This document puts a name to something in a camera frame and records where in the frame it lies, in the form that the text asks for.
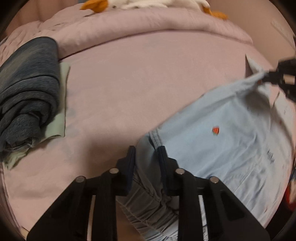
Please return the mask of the folded pale green garment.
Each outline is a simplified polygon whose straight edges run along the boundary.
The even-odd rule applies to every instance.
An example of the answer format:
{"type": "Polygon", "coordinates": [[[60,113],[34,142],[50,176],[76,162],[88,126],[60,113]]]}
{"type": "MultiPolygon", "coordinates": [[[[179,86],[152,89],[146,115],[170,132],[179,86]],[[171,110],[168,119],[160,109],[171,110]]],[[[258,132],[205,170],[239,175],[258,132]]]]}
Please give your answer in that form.
{"type": "MultiPolygon", "coordinates": [[[[59,94],[59,107],[57,114],[53,120],[44,128],[43,138],[38,144],[41,144],[45,140],[52,138],[63,138],[65,137],[65,123],[66,123],[66,85],[67,77],[70,71],[70,65],[68,63],[60,63],[60,94],[59,94]]],[[[30,146],[26,149],[15,151],[9,154],[7,157],[2,158],[4,166],[11,170],[14,168],[19,161],[25,157],[31,148],[36,147],[37,144],[30,146]]]]}

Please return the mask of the pink quilted duvet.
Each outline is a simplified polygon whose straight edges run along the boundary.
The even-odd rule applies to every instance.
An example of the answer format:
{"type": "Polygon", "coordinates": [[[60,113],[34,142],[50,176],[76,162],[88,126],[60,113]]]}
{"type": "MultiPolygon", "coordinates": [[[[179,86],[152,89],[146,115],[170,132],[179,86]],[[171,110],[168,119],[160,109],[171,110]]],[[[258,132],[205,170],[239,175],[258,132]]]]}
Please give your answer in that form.
{"type": "Polygon", "coordinates": [[[1,63],[31,39],[54,39],[61,59],[115,39],[162,30],[205,31],[252,44],[251,37],[230,21],[184,8],[115,10],[94,14],[76,4],[55,13],[50,19],[16,28],[1,44],[1,63]]]}

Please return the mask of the pink bed sheet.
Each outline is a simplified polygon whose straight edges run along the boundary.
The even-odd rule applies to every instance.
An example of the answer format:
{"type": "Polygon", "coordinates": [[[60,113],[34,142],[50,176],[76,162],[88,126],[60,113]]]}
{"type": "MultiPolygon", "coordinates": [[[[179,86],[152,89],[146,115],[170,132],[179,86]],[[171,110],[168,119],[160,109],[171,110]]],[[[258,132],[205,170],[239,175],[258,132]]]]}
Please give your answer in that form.
{"type": "Polygon", "coordinates": [[[247,76],[246,56],[271,68],[253,45],[199,31],[134,35],[67,57],[65,137],[4,171],[17,223],[31,229],[75,177],[101,174],[203,93],[247,76]]]}

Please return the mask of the light blue pants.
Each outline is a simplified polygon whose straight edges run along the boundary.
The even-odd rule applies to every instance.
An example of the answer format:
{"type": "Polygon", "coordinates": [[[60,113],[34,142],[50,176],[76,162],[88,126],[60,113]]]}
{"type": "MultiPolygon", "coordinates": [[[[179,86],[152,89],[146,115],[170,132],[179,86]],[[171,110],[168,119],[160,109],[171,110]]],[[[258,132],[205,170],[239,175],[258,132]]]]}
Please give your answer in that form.
{"type": "Polygon", "coordinates": [[[176,240],[178,197],[165,194],[156,150],[201,178],[218,177],[262,226],[283,198],[295,152],[295,113],[283,93],[259,84],[263,69],[217,87],[143,136],[136,147],[132,189],[118,197],[144,240],[176,240]]]}

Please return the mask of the folded dark blue jeans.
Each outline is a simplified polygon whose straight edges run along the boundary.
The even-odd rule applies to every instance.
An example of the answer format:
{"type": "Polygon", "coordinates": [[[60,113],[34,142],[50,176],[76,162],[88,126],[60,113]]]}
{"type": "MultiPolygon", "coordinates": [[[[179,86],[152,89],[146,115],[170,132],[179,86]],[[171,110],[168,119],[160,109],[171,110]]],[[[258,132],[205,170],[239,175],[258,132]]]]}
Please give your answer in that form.
{"type": "Polygon", "coordinates": [[[1,152],[40,141],[59,107],[58,45],[38,37],[19,47],[1,66],[1,152]]]}

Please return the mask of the white goose plush toy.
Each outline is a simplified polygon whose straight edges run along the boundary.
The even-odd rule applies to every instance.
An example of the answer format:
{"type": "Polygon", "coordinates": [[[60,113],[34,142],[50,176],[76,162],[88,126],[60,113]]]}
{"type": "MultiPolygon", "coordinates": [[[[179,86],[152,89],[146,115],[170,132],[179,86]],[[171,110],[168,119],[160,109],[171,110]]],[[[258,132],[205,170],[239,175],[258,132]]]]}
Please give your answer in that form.
{"type": "Polygon", "coordinates": [[[211,11],[210,4],[207,1],[198,0],[144,0],[144,1],[128,1],[128,0],[102,0],[102,1],[86,1],[80,10],[92,10],[94,13],[102,13],[104,11],[112,11],[115,9],[141,9],[141,8],[187,8],[200,11],[211,15],[215,18],[227,20],[228,16],[219,11],[211,11]]]}

